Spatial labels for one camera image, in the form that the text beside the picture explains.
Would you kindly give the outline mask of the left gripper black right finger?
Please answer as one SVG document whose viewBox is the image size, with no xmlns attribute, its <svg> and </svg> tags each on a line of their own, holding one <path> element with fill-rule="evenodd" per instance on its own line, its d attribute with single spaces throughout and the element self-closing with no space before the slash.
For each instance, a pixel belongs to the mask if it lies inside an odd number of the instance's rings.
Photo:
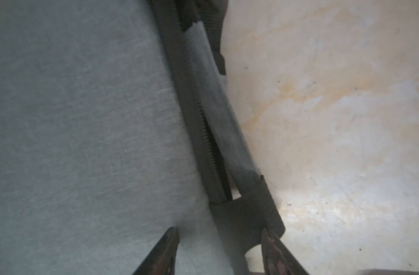
<svg viewBox="0 0 419 275">
<path fill-rule="evenodd" d="M 280 238 L 268 229 L 262 231 L 261 250 L 265 275 L 309 274 Z"/>
</svg>

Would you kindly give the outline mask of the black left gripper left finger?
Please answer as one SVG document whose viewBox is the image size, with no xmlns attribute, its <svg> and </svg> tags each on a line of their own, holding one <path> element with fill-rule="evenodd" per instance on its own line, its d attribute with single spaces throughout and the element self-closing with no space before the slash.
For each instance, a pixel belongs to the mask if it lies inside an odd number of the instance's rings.
<svg viewBox="0 0 419 275">
<path fill-rule="evenodd" d="M 174 275 L 179 243 L 178 228 L 168 228 L 133 275 Z"/>
</svg>

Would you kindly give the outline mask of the grey laptop sleeve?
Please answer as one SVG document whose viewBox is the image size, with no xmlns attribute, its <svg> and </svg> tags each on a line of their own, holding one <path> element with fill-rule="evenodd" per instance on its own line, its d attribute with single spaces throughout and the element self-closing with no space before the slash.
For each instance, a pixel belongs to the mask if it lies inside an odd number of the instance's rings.
<svg viewBox="0 0 419 275">
<path fill-rule="evenodd" d="M 0 1 L 0 275 L 246 275 L 285 226 L 225 91 L 227 1 Z"/>
</svg>

